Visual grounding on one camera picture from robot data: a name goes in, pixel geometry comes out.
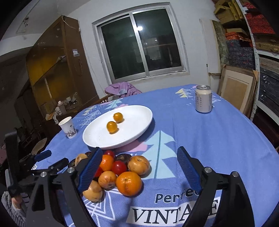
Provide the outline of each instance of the tablecloth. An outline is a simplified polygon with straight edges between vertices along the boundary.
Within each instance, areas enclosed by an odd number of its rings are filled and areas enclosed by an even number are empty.
[[[73,119],[78,134],[68,139],[59,132],[46,149],[51,157],[34,168],[47,168],[61,158],[74,159],[89,149],[82,141],[86,126],[101,114],[126,105],[143,105],[153,112],[147,131],[115,152],[143,155],[152,172],[143,178],[144,189],[135,197],[125,197],[112,189],[100,203],[83,198],[98,226],[182,226],[197,199],[177,162],[178,147],[216,172],[239,172],[254,214],[261,226],[279,201],[279,155],[262,132],[226,100],[213,93],[213,109],[202,114],[195,110],[195,85],[150,91],[94,105]],[[74,226],[63,196],[60,206],[68,226]],[[220,202],[217,191],[206,226],[210,226]]]

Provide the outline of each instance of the red tomato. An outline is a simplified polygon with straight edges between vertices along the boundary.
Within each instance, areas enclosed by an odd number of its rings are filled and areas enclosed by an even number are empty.
[[[94,177],[99,177],[101,175],[101,173],[103,172],[102,168],[99,166],[99,168],[97,169]]]
[[[120,175],[121,173],[127,171],[127,166],[122,161],[115,161],[112,164],[111,171],[114,172],[116,175]]]
[[[113,158],[115,157],[115,154],[114,154],[114,152],[113,152],[112,150],[107,150],[107,151],[104,153],[104,155],[110,155],[110,156],[112,156]]]

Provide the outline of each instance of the person's hand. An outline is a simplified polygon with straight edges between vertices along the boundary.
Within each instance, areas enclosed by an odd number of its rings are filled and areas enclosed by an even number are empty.
[[[21,195],[16,195],[15,197],[12,198],[12,203],[17,209],[21,209],[21,203],[22,203],[22,196]]]

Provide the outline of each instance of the paper cup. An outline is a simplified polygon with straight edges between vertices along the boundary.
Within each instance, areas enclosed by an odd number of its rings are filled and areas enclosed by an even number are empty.
[[[76,136],[77,131],[74,128],[72,117],[66,117],[65,119],[60,121],[58,125],[62,128],[69,139]]]

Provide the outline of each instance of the beverage can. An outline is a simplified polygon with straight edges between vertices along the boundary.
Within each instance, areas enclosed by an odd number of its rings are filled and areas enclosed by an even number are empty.
[[[200,113],[209,113],[212,110],[212,91],[208,85],[196,87],[196,110]]]

